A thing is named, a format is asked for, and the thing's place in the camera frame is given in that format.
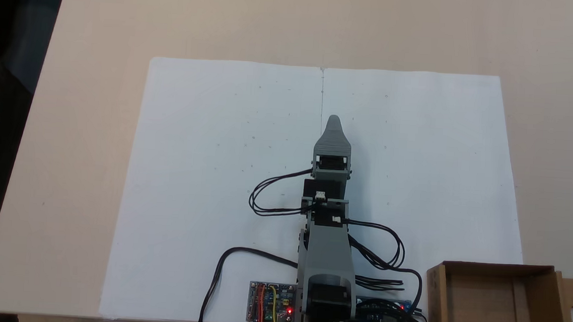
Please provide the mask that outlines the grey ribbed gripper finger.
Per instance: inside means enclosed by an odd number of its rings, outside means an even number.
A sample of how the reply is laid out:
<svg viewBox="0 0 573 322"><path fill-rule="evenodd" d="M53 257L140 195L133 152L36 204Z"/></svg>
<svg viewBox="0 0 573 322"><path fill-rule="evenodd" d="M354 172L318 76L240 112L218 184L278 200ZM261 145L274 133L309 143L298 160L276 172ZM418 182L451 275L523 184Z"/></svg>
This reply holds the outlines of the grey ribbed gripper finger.
<svg viewBox="0 0 573 322"><path fill-rule="evenodd" d="M338 116L330 115L322 135L313 146L315 156L347 157L351 156L351 145Z"/></svg>

